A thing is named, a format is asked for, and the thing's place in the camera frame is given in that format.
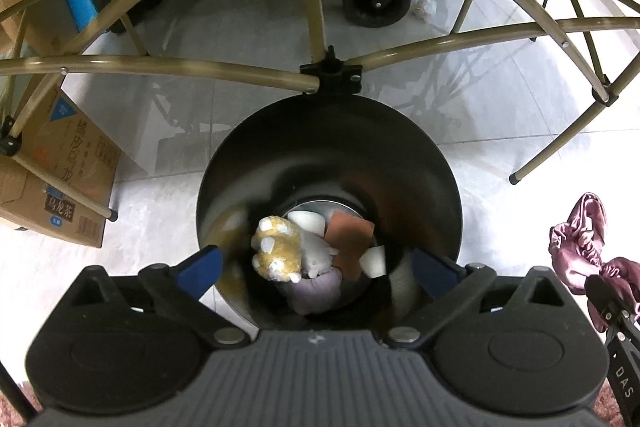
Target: pink satin fabric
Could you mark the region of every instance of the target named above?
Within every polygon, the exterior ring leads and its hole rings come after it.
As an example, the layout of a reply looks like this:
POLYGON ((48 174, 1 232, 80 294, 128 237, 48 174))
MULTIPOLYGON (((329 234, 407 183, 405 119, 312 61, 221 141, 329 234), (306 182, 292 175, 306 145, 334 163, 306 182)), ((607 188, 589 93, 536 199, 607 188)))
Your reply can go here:
MULTIPOLYGON (((607 233, 607 215, 600 198, 587 192, 575 204, 569 218, 549 231, 549 253, 559 279, 574 295, 584 295, 590 275, 598 275, 612 286, 640 317, 640 264, 616 257, 603 263, 601 254, 607 233)), ((589 315, 600 333, 607 325, 589 302, 589 315)))

